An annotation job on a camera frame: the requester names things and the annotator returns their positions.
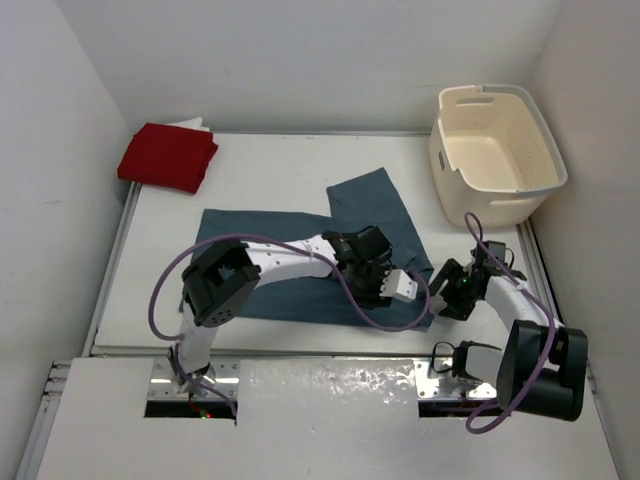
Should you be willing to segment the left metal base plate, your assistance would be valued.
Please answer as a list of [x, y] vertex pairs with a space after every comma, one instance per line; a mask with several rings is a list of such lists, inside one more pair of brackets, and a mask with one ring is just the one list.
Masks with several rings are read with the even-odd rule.
[[[240, 382], [240, 364], [225, 358], [210, 360], [210, 366], [202, 379], [204, 385], [215, 388], [223, 395], [235, 400]], [[147, 399], [149, 401], [178, 401], [188, 399], [193, 386], [179, 386], [170, 362], [166, 358], [154, 362]]]

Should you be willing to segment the red t shirt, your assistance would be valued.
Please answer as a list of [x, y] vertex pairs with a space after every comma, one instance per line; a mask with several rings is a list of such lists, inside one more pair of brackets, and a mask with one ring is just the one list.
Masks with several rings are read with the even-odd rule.
[[132, 137], [117, 176], [194, 195], [217, 150], [211, 132], [147, 123]]

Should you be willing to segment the cream plastic laundry basket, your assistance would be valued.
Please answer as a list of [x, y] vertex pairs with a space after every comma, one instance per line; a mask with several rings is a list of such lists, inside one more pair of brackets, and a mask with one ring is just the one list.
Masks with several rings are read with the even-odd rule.
[[429, 161], [444, 215], [460, 227], [467, 212], [485, 227], [520, 224], [568, 180], [539, 108], [514, 85], [442, 90]]

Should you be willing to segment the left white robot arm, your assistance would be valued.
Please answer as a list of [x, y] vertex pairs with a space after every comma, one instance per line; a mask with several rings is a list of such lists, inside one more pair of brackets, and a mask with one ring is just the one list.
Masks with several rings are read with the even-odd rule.
[[393, 270], [392, 245], [375, 226], [355, 233], [328, 231], [281, 242], [259, 235], [225, 235], [183, 271], [186, 309], [170, 362], [179, 382], [209, 368], [217, 329], [240, 314], [253, 292], [300, 278], [344, 281], [361, 309], [388, 307], [383, 284]]

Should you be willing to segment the white foreground cover board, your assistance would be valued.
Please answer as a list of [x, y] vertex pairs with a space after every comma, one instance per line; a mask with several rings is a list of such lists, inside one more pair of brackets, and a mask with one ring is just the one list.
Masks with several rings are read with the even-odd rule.
[[42, 479], [612, 479], [592, 401], [473, 435], [423, 418], [408, 361], [240, 365], [236, 420], [148, 418], [149, 359], [72, 363]]

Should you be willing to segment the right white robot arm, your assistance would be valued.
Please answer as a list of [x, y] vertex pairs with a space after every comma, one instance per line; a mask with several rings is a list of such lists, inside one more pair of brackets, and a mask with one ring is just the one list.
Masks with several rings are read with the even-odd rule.
[[501, 410], [575, 421], [582, 412], [588, 338], [564, 326], [513, 269], [502, 242], [486, 241], [461, 265], [448, 259], [429, 285], [436, 315], [466, 321], [477, 302], [497, 313], [509, 332], [505, 346], [441, 341], [432, 350], [433, 371], [469, 385], [489, 383]]

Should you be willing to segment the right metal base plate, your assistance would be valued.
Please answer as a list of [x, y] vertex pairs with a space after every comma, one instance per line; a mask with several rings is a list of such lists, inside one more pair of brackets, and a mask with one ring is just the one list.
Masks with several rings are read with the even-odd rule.
[[413, 361], [417, 397], [421, 401], [484, 401], [497, 396], [489, 383], [463, 381], [450, 372], [437, 373], [429, 358]]

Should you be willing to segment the white printed t shirt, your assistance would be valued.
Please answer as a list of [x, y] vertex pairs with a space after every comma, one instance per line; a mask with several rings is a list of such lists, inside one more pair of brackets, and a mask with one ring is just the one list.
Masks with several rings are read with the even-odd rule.
[[170, 126], [186, 128], [186, 129], [196, 130], [196, 131], [204, 131], [204, 132], [210, 131], [209, 127], [203, 125], [202, 117], [196, 117], [189, 120], [170, 123]]

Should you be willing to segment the blue t shirt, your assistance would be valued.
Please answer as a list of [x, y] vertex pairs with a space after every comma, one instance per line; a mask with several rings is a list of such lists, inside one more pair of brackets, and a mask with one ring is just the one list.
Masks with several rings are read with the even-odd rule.
[[[377, 226], [393, 247], [394, 266], [428, 281], [434, 268], [411, 217], [387, 171], [377, 169], [327, 189], [331, 215], [304, 212], [203, 211], [196, 240], [249, 233], [280, 241], [310, 238], [326, 231], [351, 233]], [[364, 326], [335, 278], [300, 278], [260, 287], [244, 305], [248, 318], [314, 324]]]

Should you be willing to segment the metal base plate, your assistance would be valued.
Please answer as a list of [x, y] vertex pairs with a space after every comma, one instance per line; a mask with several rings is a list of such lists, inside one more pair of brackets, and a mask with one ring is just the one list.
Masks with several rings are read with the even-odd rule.
[[[235, 400], [240, 382], [240, 364], [225, 358], [210, 360], [210, 366], [202, 379], [204, 385], [215, 388], [223, 395]], [[147, 399], [149, 401], [178, 401], [188, 399], [193, 386], [179, 386], [170, 362], [166, 358], [154, 362]]]
[[413, 361], [417, 397], [421, 401], [484, 401], [497, 396], [489, 383], [463, 381], [450, 372], [437, 373], [429, 358]]

